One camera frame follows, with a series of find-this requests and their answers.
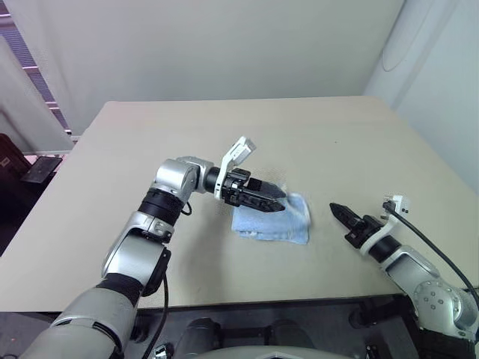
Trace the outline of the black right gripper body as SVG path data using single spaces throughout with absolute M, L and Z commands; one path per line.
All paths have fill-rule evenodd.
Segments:
M 359 249 L 374 233 L 382 228 L 382 222 L 370 215 L 363 218 L 353 217 L 347 221 L 349 230 L 344 238 L 356 249 Z

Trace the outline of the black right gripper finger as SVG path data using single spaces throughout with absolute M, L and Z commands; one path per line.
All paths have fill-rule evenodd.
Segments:
M 334 217 L 348 230 L 359 223 L 359 216 L 347 206 L 330 206 L 330 210 Z
M 333 216 L 342 224 L 360 224 L 363 219 L 354 213 L 348 206 L 339 203 L 330 203 L 329 208 Z

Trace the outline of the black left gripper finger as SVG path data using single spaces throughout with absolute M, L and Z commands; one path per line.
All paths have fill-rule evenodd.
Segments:
M 285 198 L 287 194 L 280 189 L 276 184 L 263 181 L 260 179 L 250 178 L 248 181 L 248 189 L 259 192 L 264 196 L 269 196 L 275 199 Z
M 239 204 L 264 213 L 282 212 L 285 210 L 285 206 L 279 199 L 248 192 L 243 192 L 239 195 Z

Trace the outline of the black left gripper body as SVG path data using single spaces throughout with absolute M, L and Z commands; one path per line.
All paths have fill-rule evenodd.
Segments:
M 232 206 L 259 206 L 261 185 L 262 181 L 251 177 L 249 171 L 235 168 L 227 172 L 223 182 L 223 201 Z

